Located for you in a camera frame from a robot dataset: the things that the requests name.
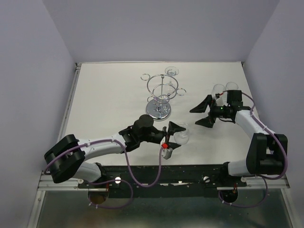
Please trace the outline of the clear wine glass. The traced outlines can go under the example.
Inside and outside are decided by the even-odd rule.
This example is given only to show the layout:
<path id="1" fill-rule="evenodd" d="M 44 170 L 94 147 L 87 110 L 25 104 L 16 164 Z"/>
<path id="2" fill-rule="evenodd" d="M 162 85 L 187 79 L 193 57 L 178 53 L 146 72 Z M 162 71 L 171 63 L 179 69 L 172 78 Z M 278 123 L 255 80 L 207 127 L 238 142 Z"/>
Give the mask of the clear wine glass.
<path id="1" fill-rule="evenodd" d="M 228 82 L 225 86 L 225 89 L 226 90 L 238 90 L 239 87 L 238 87 L 238 84 L 235 82 Z"/>
<path id="2" fill-rule="evenodd" d="M 179 126 L 185 128 L 185 131 L 174 134 L 174 140 L 179 145 L 185 145 L 189 141 L 189 126 L 186 123 L 179 123 Z"/>
<path id="3" fill-rule="evenodd" d="M 224 90 L 225 87 L 222 84 L 215 84 L 211 92 L 212 98 L 214 100 L 219 99 Z"/>
<path id="4" fill-rule="evenodd" d="M 179 69 L 174 66 L 165 68 L 165 78 L 168 85 L 173 85 L 173 79 L 179 74 Z"/>

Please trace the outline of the clear wine glass front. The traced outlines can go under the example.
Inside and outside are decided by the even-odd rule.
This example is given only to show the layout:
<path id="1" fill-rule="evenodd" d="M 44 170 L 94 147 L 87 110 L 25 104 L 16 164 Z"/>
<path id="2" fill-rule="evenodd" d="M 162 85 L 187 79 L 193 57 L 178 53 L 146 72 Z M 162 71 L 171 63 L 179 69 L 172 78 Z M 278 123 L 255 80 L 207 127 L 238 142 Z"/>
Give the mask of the clear wine glass front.
<path id="1" fill-rule="evenodd" d="M 225 87 L 222 84 L 215 84 L 211 92 L 212 98 L 214 100 L 219 99 L 224 90 Z"/>

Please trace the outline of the chrome wine glass rack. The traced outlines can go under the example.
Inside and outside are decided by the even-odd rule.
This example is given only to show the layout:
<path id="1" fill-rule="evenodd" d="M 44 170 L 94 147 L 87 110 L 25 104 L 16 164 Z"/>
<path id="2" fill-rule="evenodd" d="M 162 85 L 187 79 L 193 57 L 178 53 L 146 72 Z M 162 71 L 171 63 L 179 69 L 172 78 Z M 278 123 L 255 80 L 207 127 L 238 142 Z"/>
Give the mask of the chrome wine glass rack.
<path id="1" fill-rule="evenodd" d="M 180 87 L 176 77 L 173 79 L 173 85 L 168 85 L 164 75 L 165 73 L 141 76 L 141 80 L 146 82 L 146 88 L 150 94 L 147 98 L 145 112 L 159 122 L 170 117 L 172 112 L 170 101 L 177 96 L 184 96 L 187 92 Z"/>

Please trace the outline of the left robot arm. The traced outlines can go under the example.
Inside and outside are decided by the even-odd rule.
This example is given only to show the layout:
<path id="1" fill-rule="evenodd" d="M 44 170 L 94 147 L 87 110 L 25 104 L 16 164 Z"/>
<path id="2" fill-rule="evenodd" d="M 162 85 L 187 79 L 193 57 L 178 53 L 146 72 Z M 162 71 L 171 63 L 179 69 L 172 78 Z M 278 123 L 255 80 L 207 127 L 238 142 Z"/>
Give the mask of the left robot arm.
<path id="1" fill-rule="evenodd" d="M 100 164 L 87 163 L 89 159 L 109 154 L 127 155 L 139 148 L 142 142 L 159 145 L 159 160 L 169 159 L 173 150 L 180 147 L 180 144 L 170 142 L 170 137 L 186 131 L 186 128 L 169 122 L 168 126 L 158 130 L 153 124 L 154 119 L 143 114 L 133 125 L 109 138 L 84 140 L 73 134 L 66 135 L 45 153 L 47 166 L 44 174 L 50 175 L 54 183 L 76 178 L 99 188 L 105 183 L 105 172 Z"/>

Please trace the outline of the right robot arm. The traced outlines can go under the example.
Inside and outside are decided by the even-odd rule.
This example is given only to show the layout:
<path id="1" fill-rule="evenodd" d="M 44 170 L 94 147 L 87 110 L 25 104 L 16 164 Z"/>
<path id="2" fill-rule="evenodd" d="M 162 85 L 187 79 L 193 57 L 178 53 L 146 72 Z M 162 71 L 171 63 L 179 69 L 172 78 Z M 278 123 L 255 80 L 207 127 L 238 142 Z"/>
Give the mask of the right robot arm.
<path id="1" fill-rule="evenodd" d="M 212 128 L 217 119 L 232 122 L 242 128 L 251 143 L 245 159 L 226 162 L 218 180 L 224 186 L 235 182 L 236 177 L 260 176 L 268 180 L 282 178 L 288 167 L 288 139 L 266 127 L 253 113 L 253 108 L 243 104 L 245 95 L 241 90 L 227 90 L 227 105 L 220 106 L 217 100 L 222 93 L 207 97 L 190 113 L 203 113 L 209 109 L 208 116 L 197 120 L 196 125 Z"/>

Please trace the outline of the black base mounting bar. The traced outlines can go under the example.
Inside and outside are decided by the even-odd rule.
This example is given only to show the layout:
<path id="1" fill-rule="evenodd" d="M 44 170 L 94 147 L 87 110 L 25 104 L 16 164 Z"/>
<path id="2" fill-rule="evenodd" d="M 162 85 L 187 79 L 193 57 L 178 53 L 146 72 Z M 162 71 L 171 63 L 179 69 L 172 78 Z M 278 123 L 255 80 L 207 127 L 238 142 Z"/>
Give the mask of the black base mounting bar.
<path id="1" fill-rule="evenodd" d="M 127 198 L 133 191 L 134 198 L 215 198 L 218 188 L 232 190 L 245 187 L 240 177 L 224 173 L 222 164 L 213 165 L 163 165 L 158 166 L 104 166 L 105 174 L 92 185 L 87 181 L 79 184 L 80 189 L 99 190 L 109 193 L 110 198 Z M 124 182 L 104 184 L 116 177 Z"/>

